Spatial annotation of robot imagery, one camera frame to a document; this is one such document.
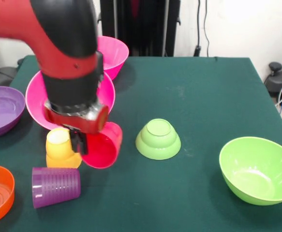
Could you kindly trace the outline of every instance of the ridged plastic cup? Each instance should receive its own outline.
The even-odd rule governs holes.
[[[32,201],[34,208],[78,198],[81,193],[79,171],[74,168],[33,168]]]

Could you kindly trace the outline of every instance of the light green bowl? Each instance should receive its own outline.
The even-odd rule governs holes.
[[[165,160],[180,150],[180,139],[172,125],[164,119],[153,119],[139,132],[135,145],[145,157]]]
[[[231,140],[221,150],[220,168],[229,188],[255,205],[282,202],[282,146],[262,138]]]

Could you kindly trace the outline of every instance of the green tablecloth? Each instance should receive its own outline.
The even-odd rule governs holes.
[[[27,57],[12,83],[25,93],[38,71]],[[219,151],[229,140],[259,136],[282,145],[282,120],[248,58],[128,58],[115,79],[110,121],[123,130],[117,162],[80,167],[79,199],[34,209],[31,169],[45,166],[47,131],[25,111],[0,137],[0,165],[15,177],[15,203],[0,232],[282,231],[282,203],[253,206],[225,184]],[[153,118],[167,119],[182,141],[173,158],[154,161],[134,145]]]

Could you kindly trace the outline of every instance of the purple bowl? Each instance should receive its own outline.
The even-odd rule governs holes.
[[[17,89],[0,86],[0,135],[12,129],[25,109],[25,97]]]

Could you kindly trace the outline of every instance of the pink bowl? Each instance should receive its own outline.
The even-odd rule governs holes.
[[[103,54],[104,72],[113,80],[128,58],[129,49],[127,45],[112,37],[99,36],[98,51]]]
[[[104,73],[104,79],[97,91],[101,103],[105,104],[111,112],[115,102],[115,88],[111,78]],[[42,127],[52,130],[60,126],[48,122],[44,118],[43,105],[47,99],[46,90],[41,72],[37,72],[31,79],[26,90],[26,106],[31,117]]]

